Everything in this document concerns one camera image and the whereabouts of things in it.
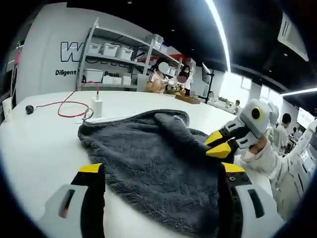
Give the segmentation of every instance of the ceiling light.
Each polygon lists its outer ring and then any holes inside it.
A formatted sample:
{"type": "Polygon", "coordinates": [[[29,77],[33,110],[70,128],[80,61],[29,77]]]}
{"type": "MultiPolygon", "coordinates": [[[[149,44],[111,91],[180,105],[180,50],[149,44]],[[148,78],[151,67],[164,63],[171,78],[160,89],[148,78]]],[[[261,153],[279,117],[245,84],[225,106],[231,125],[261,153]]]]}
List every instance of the ceiling light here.
{"type": "Polygon", "coordinates": [[[223,50],[224,50],[224,55],[226,57],[226,63],[227,63],[227,70],[228,72],[231,72],[231,65],[230,65],[230,57],[229,57],[229,49],[228,49],[228,44],[227,44],[227,39],[226,39],[226,35],[224,33],[224,29],[220,20],[220,16],[218,14],[217,8],[214,5],[212,0],[205,0],[210,11],[211,14],[213,16],[214,21],[216,22],[216,26],[218,28],[218,32],[222,41],[222,45],[223,45],[223,50]]]}
{"type": "Polygon", "coordinates": [[[295,92],[290,92],[290,93],[282,93],[281,96],[285,97],[285,96],[289,96],[289,95],[311,93],[311,92],[317,92],[317,88],[310,88],[310,89],[305,89],[305,90],[300,90],[300,91],[295,91],[295,92]]]}

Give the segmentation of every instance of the bright window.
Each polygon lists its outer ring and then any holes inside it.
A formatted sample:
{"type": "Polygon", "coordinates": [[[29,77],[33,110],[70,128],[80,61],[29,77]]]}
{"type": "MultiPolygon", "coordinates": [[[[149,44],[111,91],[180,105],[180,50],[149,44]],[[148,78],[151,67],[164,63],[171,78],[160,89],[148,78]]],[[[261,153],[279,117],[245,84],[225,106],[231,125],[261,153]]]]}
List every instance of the bright window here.
{"type": "Polygon", "coordinates": [[[226,72],[220,89],[220,96],[231,102],[240,101],[242,108],[248,102],[252,81],[238,74],[226,72]]]}
{"type": "Polygon", "coordinates": [[[273,102],[273,104],[278,107],[278,117],[279,119],[281,118],[283,97],[279,93],[263,85],[261,88],[260,100],[266,103],[269,101],[273,102]]]}

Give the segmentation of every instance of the fleece towel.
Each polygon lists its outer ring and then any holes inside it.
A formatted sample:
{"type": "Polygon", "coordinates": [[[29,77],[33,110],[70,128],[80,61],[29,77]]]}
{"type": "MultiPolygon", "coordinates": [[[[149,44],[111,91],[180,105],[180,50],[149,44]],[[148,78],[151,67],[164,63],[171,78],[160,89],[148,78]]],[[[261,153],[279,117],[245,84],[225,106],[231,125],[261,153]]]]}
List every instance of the fleece towel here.
{"type": "Polygon", "coordinates": [[[120,121],[89,123],[78,137],[107,186],[139,212],[191,236],[218,228],[218,161],[207,135],[189,129],[185,112],[155,110],[120,121]]]}

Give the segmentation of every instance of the black round object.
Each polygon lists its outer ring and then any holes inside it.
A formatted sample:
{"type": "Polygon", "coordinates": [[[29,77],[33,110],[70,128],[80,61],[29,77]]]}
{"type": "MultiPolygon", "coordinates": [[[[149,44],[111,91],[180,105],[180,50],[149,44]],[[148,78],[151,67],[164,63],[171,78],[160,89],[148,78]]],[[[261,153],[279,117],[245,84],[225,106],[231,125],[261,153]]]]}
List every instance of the black round object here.
{"type": "Polygon", "coordinates": [[[253,108],[252,112],[253,119],[257,120],[260,118],[260,110],[258,108],[253,108]]]}
{"type": "Polygon", "coordinates": [[[34,107],[33,107],[32,105],[27,105],[27,106],[25,107],[25,111],[26,111],[26,114],[27,114],[27,115],[30,115],[30,114],[33,113],[34,107]]]}

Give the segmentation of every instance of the computer screen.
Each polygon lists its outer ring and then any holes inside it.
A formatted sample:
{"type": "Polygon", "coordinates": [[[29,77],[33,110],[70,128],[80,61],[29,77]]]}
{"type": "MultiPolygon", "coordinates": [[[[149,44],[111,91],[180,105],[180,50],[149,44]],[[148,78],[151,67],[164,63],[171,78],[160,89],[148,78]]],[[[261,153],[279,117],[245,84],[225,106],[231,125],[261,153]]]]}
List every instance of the computer screen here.
{"type": "Polygon", "coordinates": [[[305,111],[302,108],[299,108],[298,116],[297,116],[297,123],[301,125],[303,128],[307,129],[310,123],[315,120],[315,117],[310,114],[309,112],[305,111]]]}
{"type": "Polygon", "coordinates": [[[202,67],[202,76],[203,76],[203,82],[209,84],[210,83],[210,80],[211,80],[211,72],[210,70],[206,67],[206,65],[203,63],[202,64],[203,67],[202,67]]]}

